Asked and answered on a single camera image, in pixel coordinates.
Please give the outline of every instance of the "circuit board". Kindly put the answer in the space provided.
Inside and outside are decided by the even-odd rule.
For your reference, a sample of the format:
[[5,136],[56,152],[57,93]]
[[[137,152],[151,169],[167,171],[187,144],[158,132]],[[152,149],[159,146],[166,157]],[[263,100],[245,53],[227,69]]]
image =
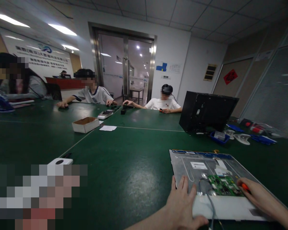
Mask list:
[[208,175],[207,177],[218,196],[244,196],[231,177],[217,175]]

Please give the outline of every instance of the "red desk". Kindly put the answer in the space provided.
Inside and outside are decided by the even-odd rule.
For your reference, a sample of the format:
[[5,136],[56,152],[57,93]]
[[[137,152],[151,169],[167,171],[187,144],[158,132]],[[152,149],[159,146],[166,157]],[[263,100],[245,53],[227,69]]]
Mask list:
[[85,85],[77,79],[71,78],[51,78],[51,77],[45,77],[47,83],[50,84],[57,84],[62,89],[79,89],[79,88],[85,88]]

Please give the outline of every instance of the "company logo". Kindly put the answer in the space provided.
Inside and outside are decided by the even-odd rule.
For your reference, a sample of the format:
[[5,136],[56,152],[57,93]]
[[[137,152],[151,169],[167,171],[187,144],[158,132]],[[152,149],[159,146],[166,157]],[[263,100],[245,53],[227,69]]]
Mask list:
[[52,53],[52,50],[49,46],[43,46],[42,44],[38,44],[38,47],[41,51],[47,51],[48,53]]

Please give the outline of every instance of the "red diamond sign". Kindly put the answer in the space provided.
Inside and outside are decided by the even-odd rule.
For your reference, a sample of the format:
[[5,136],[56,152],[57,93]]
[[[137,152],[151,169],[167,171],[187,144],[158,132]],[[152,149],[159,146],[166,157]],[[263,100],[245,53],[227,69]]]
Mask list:
[[235,80],[237,77],[238,77],[238,75],[236,74],[235,70],[232,69],[228,74],[225,75],[224,81],[228,85],[233,80]]

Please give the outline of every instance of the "chair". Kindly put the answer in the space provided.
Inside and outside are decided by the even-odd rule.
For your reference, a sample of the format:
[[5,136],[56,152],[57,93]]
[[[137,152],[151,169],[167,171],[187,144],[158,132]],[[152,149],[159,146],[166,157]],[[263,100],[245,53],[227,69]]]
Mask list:
[[47,83],[46,87],[49,94],[52,96],[52,99],[59,101],[62,100],[61,88],[59,85]]

